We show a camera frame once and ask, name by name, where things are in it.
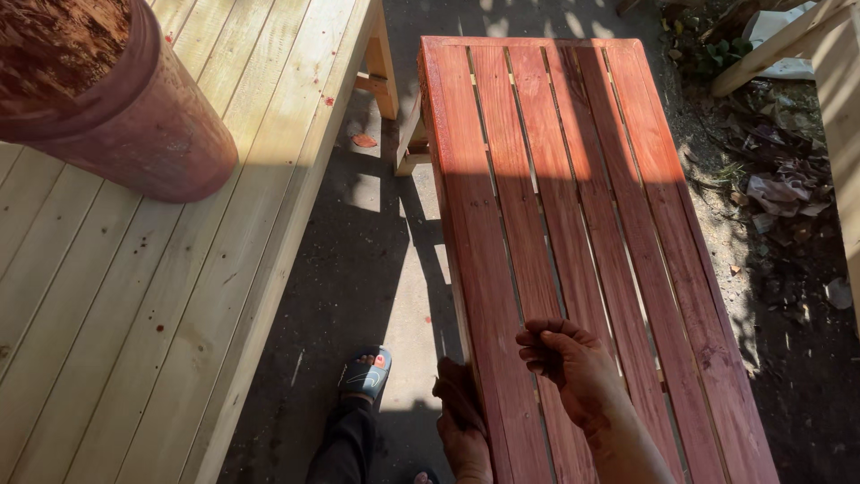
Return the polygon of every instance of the bench leg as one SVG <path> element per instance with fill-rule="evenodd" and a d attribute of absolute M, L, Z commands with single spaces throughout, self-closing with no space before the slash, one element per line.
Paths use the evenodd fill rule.
<path fill-rule="evenodd" d="M 401 128 L 400 144 L 394 158 L 394 175 L 407 177 L 412 174 L 415 166 L 421 163 L 430 163 L 430 151 L 427 147 L 424 120 L 421 118 L 421 93 L 418 93 L 409 118 Z"/>
<path fill-rule="evenodd" d="M 397 102 L 397 87 L 394 82 L 388 30 L 385 28 L 385 13 L 381 6 L 375 22 L 365 51 L 367 73 L 359 72 L 355 79 L 355 87 L 372 92 L 379 106 L 379 114 L 383 118 L 395 120 L 400 105 Z"/>

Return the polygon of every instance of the red stained bench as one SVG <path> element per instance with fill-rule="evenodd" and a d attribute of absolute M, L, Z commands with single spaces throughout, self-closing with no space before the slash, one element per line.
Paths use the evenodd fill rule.
<path fill-rule="evenodd" d="M 597 482 L 514 342 L 564 316 L 610 347 L 678 482 L 777 482 L 641 42 L 423 37 L 418 66 L 496 481 Z"/>

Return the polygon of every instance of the slide sandal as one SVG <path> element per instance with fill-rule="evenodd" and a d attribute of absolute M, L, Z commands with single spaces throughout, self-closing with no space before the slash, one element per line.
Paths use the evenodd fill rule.
<path fill-rule="evenodd" d="M 374 358 L 382 355 L 385 357 L 385 366 L 379 368 L 371 364 L 355 362 L 355 360 L 364 355 L 372 355 Z M 343 365 L 343 373 L 341 374 L 341 380 L 337 383 L 337 389 L 341 392 L 365 394 L 375 400 L 382 390 L 385 380 L 388 378 L 390 369 L 391 353 L 382 345 L 362 348 Z"/>

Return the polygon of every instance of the cloth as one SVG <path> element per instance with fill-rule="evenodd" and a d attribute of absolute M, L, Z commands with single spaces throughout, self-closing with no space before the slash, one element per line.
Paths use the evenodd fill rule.
<path fill-rule="evenodd" d="M 433 385 L 433 396 L 442 399 L 442 405 L 451 412 L 460 430 L 473 426 L 487 438 L 487 425 L 479 410 L 481 403 L 469 369 L 449 357 L 440 359 L 436 369 L 439 378 Z"/>
<path fill-rule="evenodd" d="M 310 461 L 306 484 L 366 484 L 376 445 L 373 406 L 360 397 L 338 402 L 326 419 L 322 444 Z"/>

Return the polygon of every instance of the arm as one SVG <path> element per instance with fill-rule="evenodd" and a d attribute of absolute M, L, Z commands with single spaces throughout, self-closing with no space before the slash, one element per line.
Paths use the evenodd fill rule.
<path fill-rule="evenodd" d="M 557 386 L 562 404 L 585 433 L 601 484 L 673 483 L 600 340 L 569 320 L 525 323 L 519 356 Z"/>

